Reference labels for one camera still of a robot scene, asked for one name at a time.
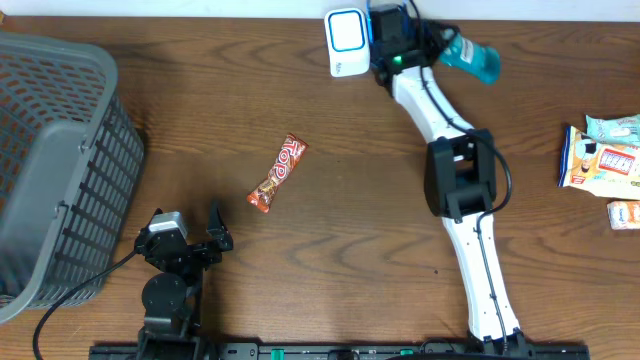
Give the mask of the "orange tissue pack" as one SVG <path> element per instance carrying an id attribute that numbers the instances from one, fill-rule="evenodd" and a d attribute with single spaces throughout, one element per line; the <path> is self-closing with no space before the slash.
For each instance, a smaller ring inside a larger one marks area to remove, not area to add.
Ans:
<path id="1" fill-rule="evenodd" d="M 638 230 L 640 228 L 640 205 L 638 201 L 613 201 L 607 205 L 613 230 Z"/>

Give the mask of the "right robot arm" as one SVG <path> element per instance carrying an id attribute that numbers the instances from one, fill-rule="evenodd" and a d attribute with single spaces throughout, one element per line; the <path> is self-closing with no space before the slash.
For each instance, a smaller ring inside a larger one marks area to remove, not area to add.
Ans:
<path id="1" fill-rule="evenodd" d="M 522 350 L 519 322 L 510 306 L 494 239 L 496 170 L 513 179 L 486 129 L 465 121 L 438 87 L 436 62 L 492 84 L 500 76 L 497 51 L 461 35 L 457 26 L 421 17 L 412 1 L 368 5 L 370 64 L 379 85 L 410 115 L 427 144 L 424 194 L 453 244 L 477 352 L 513 357 Z"/>

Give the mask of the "yellow snack bag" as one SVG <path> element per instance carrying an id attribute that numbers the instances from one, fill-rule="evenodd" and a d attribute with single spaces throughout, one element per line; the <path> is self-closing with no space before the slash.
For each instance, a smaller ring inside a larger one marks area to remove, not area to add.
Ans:
<path id="1" fill-rule="evenodd" d="M 558 187 L 574 187 L 597 197 L 638 200 L 639 148 L 599 142 L 568 126 Z"/>

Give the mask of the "orange chocolate bar wrapper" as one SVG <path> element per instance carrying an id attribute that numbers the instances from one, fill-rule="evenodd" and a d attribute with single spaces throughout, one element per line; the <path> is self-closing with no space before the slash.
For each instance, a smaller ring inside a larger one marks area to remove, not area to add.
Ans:
<path id="1" fill-rule="evenodd" d="M 247 201 L 263 213 L 268 213 L 281 185 L 299 164 L 308 144 L 288 133 L 267 177 L 247 196 Z"/>

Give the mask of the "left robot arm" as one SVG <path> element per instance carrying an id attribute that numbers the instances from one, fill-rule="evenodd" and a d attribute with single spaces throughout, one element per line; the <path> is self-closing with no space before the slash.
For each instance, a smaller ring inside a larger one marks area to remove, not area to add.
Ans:
<path id="1" fill-rule="evenodd" d="M 199 360 L 217 356 L 211 341 L 198 334 L 204 272 L 233 249 L 217 202 L 211 204 L 206 233 L 208 241 L 188 243 L 182 214 L 161 209 L 140 230 L 134 251 L 159 273 L 142 291 L 145 315 L 135 359 Z"/>

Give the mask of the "teal mouthwash bottle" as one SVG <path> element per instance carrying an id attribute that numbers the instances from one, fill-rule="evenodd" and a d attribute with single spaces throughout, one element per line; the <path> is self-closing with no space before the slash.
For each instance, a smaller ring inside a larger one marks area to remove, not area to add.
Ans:
<path id="1" fill-rule="evenodd" d="M 501 74 L 501 58 L 496 49 L 482 46 L 460 34 L 452 37 L 439 60 L 473 75 L 488 85 L 496 83 Z"/>

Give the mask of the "teal wet wipes pack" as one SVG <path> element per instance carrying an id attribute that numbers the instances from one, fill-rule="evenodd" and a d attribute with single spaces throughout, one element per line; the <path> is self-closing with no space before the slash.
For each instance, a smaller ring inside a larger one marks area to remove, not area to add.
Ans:
<path id="1" fill-rule="evenodd" d="M 607 144 L 639 145 L 639 115 L 617 119 L 585 117 L 587 135 Z"/>

